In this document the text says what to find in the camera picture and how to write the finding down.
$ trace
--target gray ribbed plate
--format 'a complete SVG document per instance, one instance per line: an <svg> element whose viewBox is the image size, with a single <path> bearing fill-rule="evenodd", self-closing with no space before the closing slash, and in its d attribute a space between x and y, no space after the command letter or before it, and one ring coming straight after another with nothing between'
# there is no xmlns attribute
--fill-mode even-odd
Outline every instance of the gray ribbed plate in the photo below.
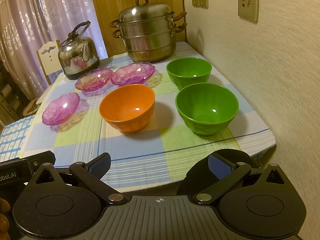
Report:
<svg viewBox="0 0 320 240"><path fill-rule="evenodd" d="M226 228L212 208L187 196L133 196L106 209L102 218L71 240L245 240Z"/></svg>

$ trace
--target pink curtain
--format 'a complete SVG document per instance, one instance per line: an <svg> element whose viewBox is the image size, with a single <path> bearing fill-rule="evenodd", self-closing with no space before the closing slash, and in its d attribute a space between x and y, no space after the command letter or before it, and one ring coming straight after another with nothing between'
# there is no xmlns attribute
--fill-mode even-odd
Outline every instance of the pink curtain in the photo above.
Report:
<svg viewBox="0 0 320 240"><path fill-rule="evenodd" d="M50 36L34 1L0 0L0 59L29 99L48 86L36 51Z"/></svg>
<svg viewBox="0 0 320 240"><path fill-rule="evenodd" d="M63 42L87 20L84 36L93 39L100 59L108 57L92 0L0 0L0 59L29 99L48 86L36 51L48 41ZM49 77L54 81L57 73Z"/></svg>
<svg viewBox="0 0 320 240"><path fill-rule="evenodd" d="M51 39L67 39L68 33L81 22L90 21L84 36L93 39L100 59L107 58L92 0L40 0Z"/></svg>

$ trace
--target hand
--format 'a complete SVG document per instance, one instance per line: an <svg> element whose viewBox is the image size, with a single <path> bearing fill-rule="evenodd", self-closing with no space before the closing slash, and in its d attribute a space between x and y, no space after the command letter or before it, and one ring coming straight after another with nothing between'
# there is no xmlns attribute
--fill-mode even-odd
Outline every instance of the hand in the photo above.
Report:
<svg viewBox="0 0 320 240"><path fill-rule="evenodd" d="M10 240L10 236L8 234L9 229L9 221L3 213L6 213L10 210L9 203L4 200L0 199L0 240Z"/></svg>

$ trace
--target pink plate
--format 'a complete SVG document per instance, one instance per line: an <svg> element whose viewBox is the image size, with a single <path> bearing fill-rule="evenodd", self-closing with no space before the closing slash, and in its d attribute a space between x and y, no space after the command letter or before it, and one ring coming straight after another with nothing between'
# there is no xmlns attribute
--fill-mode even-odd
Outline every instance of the pink plate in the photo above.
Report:
<svg viewBox="0 0 320 240"><path fill-rule="evenodd" d="M76 89L85 92L95 91L108 83L113 71L108 68L94 69L78 79Z"/></svg>
<svg viewBox="0 0 320 240"><path fill-rule="evenodd" d="M78 93L63 94L53 100L42 113L42 123L45 125L58 125L69 120L75 113L80 102Z"/></svg>
<svg viewBox="0 0 320 240"><path fill-rule="evenodd" d="M134 62L119 68L113 73L110 80L112 84L119 87L129 84L143 84L153 75L155 70L155 66L151 63Z"/></svg>

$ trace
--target orange bowl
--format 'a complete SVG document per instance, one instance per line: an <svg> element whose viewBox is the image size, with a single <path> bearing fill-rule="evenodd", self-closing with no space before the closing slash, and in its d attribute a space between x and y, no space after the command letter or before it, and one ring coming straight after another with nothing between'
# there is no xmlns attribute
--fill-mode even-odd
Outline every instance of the orange bowl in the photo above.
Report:
<svg viewBox="0 0 320 240"><path fill-rule="evenodd" d="M134 133L148 124L155 108L155 98L153 90L145 85L126 85L103 98L99 113L113 128Z"/></svg>

